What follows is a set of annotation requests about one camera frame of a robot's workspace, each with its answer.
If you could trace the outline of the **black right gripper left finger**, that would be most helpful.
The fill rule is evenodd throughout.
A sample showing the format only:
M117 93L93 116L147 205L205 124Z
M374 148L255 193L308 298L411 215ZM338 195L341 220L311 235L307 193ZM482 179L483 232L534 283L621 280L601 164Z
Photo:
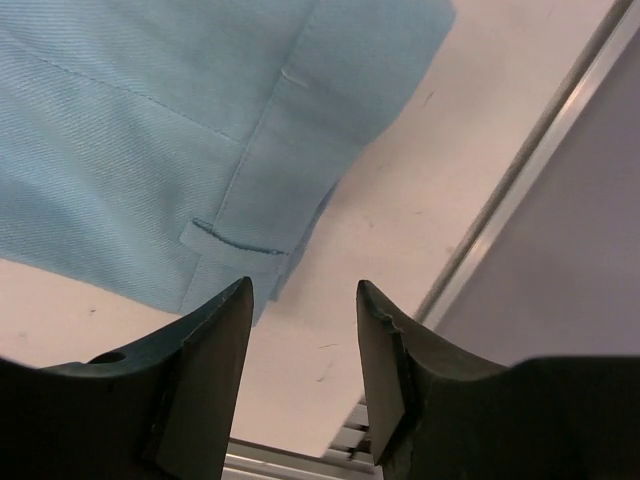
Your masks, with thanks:
M253 316L248 278L86 363L1 363L5 479L218 479Z

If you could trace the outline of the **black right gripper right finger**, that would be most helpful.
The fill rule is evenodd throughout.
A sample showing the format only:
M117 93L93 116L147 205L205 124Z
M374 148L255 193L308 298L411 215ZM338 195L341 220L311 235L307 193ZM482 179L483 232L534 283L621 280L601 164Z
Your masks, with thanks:
M635 479L639 361L533 358L507 367L357 287L370 450L387 479Z

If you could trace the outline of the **light blue trousers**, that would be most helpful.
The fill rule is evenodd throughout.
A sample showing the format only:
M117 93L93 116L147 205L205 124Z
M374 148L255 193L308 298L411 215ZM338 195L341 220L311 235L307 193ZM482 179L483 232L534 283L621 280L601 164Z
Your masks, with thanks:
M5 1L1 255L185 315L254 310L398 117L448 1Z

